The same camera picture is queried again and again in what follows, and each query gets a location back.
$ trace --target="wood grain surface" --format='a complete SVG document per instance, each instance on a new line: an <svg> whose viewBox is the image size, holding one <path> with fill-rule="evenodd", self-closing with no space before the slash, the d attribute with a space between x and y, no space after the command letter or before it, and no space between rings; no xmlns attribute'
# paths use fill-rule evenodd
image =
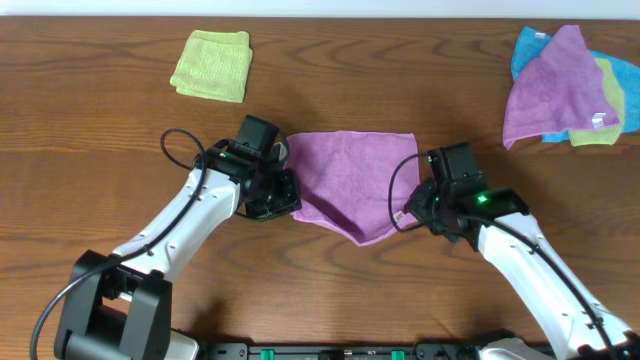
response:
<svg viewBox="0 0 640 360"><path fill-rule="evenodd" d="M640 64L640 23L582 21L590 48ZM0 358L24 359L33 325L86 250L108 254L177 193L186 173L160 134L233 137L247 113L287 133L413 132L471 141L493 185L513 187L587 287L640 328L640 137L615 146L501 144L509 64L535 20L0 18ZM248 31L246 99L169 85L195 29ZM172 140L189 159L195 149ZM232 218L174 287L173 325L203 339L412 343L508 328L544 335L479 254L428 231L357 248L284 217ZM51 359L58 309L40 356Z"/></svg>

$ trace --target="blue towel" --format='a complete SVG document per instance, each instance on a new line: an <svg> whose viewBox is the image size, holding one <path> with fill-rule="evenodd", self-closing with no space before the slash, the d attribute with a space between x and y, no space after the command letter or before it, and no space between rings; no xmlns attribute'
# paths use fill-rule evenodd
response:
<svg viewBox="0 0 640 360"><path fill-rule="evenodd" d="M511 59L511 76L513 76L514 81L531 60L540 56L540 52L547 46L549 41L551 41L551 36L549 35L530 27L522 29ZM616 76L622 90L624 90L625 123L622 132L637 131L640 129L640 68L598 51L591 50L591 53L596 58L607 59L611 62L613 74ZM561 142L565 140L569 140L568 131L542 136L543 142Z"/></svg>

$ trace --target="white tag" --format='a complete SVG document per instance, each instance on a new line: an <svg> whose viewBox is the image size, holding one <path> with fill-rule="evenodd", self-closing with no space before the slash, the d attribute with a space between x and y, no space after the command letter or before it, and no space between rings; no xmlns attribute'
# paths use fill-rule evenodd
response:
<svg viewBox="0 0 640 360"><path fill-rule="evenodd" d="M403 217L404 217L404 212L402 211L398 211L397 213L393 214L393 220L396 221L396 224L399 223Z"/></svg>
<svg viewBox="0 0 640 360"><path fill-rule="evenodd" d="M604 122L602 122L602 118L607 115L607 113L595 113L591 118L591 123L593 124L594 129L598 129L604 126Z"/></svg>

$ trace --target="pink towel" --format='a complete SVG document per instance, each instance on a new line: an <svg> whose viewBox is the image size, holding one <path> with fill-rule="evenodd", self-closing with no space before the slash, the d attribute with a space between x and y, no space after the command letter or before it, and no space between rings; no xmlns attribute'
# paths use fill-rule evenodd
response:
<svg viewBox="0 0 640 360"><path fill-rule="evenodd" d="M338 131L287 137L287 166L300 183L302 209L293 218L338 232L358 246L393 235L387 193L393 170L418 151L413 134ZM418 160L408 162L394 183L394 213L420 184ZM410 215L400 224L415 221Z"/></svg>
<svg viewBox="0 0 640 360"><path fill-rule="evenodd" d="M602 89L602 70L577 25L563 26L540 57L520 73L511 89L502 142L565 130L594 130L620 124Z"/></svg>

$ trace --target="yellow towel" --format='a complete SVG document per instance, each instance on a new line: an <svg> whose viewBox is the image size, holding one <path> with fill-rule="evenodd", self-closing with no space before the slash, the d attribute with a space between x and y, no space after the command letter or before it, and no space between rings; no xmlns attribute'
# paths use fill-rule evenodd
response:
<svg viewBox="0 0 640 360"><path fill-rule="evenodd" d="M607 98L607 102L618 113L620 119L620 125L612 126L606 129L579 131L569 130L569 140L571 145L613 145L620 137L622 133L622 127L624 126L624 90L620 87L618 80L616 80L611 68L611 63L607 59L596 59L596 64L602 69L604 76L602 77L602 88L604 90L604 96Z"/></svg>
<svg viewBox="0 0 640 360"><path fill-rule="evenodd" d="M253 52L249 34L194 31L169 81L182 95L241 103Z"/></svg>

